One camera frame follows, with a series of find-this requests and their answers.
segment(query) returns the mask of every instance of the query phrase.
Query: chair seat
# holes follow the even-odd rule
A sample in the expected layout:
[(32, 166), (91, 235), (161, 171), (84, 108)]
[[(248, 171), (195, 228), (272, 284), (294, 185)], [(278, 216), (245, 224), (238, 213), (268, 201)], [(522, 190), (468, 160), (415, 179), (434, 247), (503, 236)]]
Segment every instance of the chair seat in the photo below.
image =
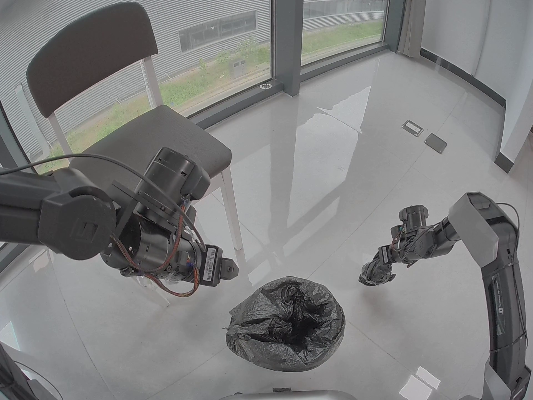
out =
[[(231, 163), (231, 150), (228, 147), (166, 105), (129, 121), (84, 152), (116, 158), (144, 173), (161, 147), (169, 147), (190, 157), (211, 178)], [(76, 157), (69, 167), (82, 171), (103, 189), (114, 180), (132, 190), (139, 183), (139, 179), (127, 170), (95, 158)]]

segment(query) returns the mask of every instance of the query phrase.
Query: brown chair backrest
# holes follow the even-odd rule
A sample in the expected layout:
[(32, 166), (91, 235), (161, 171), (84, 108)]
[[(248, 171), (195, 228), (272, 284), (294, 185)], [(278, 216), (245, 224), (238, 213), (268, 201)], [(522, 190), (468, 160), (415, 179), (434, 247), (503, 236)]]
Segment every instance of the brown chair backrest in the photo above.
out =
[(26, 71), (28, 88), (49, 117), (92, 85), (156, 53), (146, 10), (134, 2), (112, 4), (71, 22), (37, 52)]

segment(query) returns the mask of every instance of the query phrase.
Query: glossy tile floor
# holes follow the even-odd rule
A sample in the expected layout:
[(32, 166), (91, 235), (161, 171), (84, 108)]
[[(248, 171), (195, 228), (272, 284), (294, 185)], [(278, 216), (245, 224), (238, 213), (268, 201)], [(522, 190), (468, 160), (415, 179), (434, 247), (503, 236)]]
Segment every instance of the glossy tile floor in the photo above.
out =
[[(244, 254), (235, 257), (217, 192), (198, 204), (199, 223), (238, 260), (239, 277), (162, 308), (97, 257), (76, 262), (32, 249), (2, 274), (0, 340), (65, 400), (217, 400), (276, 387), (337, 389), (359, 400), (480, 397), (486, 305), (463, 244), (396, 267), (396, 279), (378, 288), (357, 278), (390, 243), (403, 207), (424, 204), (435, 223), (464, 192), (481, 190), (520, 211), (533, 303), (533, 152), (527, 142), (508, 176), (492, 163), (502, 115), (447, 71), (390, 52), (312, 79), (298, 97), (275, 96), (211, 130), (233, 151)], [(420, 137), (400, 128), (407, 119), (425, 129)], [(430, 132), (448, 143), (442, 155), (424, 144)], [(339, 350), (309, 372), (265, 370), (225, 346), (228, 311), (285, 275), (325, 284), (347, 318)]]

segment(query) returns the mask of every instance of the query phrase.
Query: black baseboard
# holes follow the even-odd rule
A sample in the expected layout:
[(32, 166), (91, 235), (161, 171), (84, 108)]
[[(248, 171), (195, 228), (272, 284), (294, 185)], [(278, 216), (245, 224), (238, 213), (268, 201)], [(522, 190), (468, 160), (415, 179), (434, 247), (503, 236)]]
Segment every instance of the black baseboard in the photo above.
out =
[[(476, 77), (474, 77), (471, 74), (468, 74), (465, 70), (457, 67), (457, 65), (452, 64), (450, 61), (447, 61), (446, 59), (443, 59), (434, 53), (430, 52), (427, 49), (420, 49), (420, 56), (429, 59), (431, 62), (436, 63), (437, 65), (443, 67), (444, 69), (448, 70), (449, 72), (455, 74), (457, 77), (461, 77), (464, 81), (470, 83), (472, 86), (474, 86), (476, 89), (482, 91), (485, 95), (487, 95), (490, 99), (492, 99), (494, 102), (500, 104), (503, 108), (506, 107), (507, 101), (504, 97), (502, 97), (499, 93), (495, 92), (494, 90), (490, 89), (489, 86), (487, 86), (484, 83), (481, 83)], [(496, 157), (494, 158), (494, 163), (496, 163), (505, 173), (509, 173), (511, 168), (513, 167), (514, 163), (511, 162), (507, 157), (505, 157), (501, 153), (501, 147), (502, 147), (502, 135), (503, 135), (503, 123), (504, 120), (502, 120), (502, 125), (500, 126), (500, 133), (498, 138), (498, 146), (496, 147)]]
[(435, 55), (434, 53), (430, 52), (429, 50), (426, 50), (423, 48), (420, 49), (420, 56), (426, 59), (429, 59), (431, 62), (434, 62), (437, 65), (440, 65), (441, 67), (445, 68), (449, 72), (454, 73), (457, 77), (461, 77), (464, 81), (469, 82), (476, 89), (481, 90), (490, 99), (492, 99), (494, 102), (500, 104), (502, 107), (505, 108), (506, 101), (504, 97), (502, 97), (500, 94), (498, 94), (494, 90), (490, 89), (490, 87), (487, 86), (486, 84), (481, 83), (473, 75), (468, 74), (465, 70), (457, 67), (457, 65), (454, 65), (451, 62), (447, 61), (446, 59), (443, 59)]

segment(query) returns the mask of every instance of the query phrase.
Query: crumpled black plastic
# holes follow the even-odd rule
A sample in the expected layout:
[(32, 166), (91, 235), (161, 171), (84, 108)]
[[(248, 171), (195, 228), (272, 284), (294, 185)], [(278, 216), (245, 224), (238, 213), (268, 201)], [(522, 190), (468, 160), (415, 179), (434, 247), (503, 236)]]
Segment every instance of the crumpled black plastic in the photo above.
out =
[(283, 277), (230, 311), (226, 344), (239, 357), (282, 372), (311, 370), (341, 344), (346, 319), (322, 284)]
[(392, 274), (392, 265), (383, 265), (379, 254), (376, 254), (372, 261), (363, 265), (359, 282), (366, 286), (378, 286), (390, 282), (394, 277), (396, 274)]

